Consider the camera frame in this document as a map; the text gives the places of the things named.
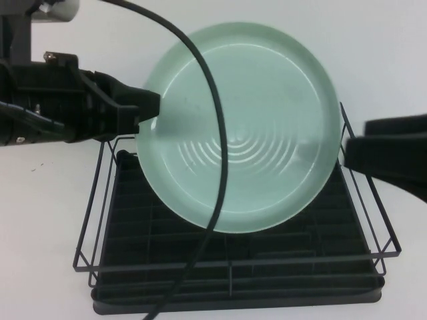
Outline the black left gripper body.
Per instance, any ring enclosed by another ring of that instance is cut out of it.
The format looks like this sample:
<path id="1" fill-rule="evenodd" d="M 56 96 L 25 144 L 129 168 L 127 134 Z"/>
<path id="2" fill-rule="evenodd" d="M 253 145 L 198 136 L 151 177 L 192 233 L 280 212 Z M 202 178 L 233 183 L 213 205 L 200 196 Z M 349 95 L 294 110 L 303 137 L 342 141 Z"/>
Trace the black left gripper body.
<path id="1" fill-rule="evenodd" d="M 28 65 L 1 60 L 1 146 L 104 136 L 105 106 L 92 81 L 74 55 L 48 53 L 47 62 Z"/>

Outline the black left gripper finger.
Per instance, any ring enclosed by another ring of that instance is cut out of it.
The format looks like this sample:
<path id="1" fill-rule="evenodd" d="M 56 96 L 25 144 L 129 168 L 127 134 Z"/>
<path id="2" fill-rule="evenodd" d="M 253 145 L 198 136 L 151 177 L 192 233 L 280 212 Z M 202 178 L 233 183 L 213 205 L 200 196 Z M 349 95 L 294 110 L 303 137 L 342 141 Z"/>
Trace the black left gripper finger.
<path id="1" fill-rule="evenodd" d="M 146 121 L 159 115 L 160 94 L 131 87 L 105 73 L 95 72 L 97 86 L 113 101 L 123 106 L 135 106 L 139 110 L 139 121 Z"/>
<path id="2" fill-rule="evenodd" d="M 113 101 L 102 102 L 100 107 L 100 139 L 113 139 L 119 135 L 134 134 L 139 131 L 139 109 L 134 105 L 120 105 Z"/>

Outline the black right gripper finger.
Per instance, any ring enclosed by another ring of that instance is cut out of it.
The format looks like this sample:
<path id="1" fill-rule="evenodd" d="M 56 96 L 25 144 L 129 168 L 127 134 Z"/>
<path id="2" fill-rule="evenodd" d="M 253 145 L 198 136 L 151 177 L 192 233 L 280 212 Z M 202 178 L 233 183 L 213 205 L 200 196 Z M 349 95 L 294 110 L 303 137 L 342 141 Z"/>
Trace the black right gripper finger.
<path id="1" fill-rule="evenodd" d="M 373 135 L 346 141 L 345 167 L 426 201 L 426 135 Z"/>
<path id="2" fill-rule="evenodd" d="M 426 132 L 426 114 L 367 121 L 365 135 L 409 135 Z"/>

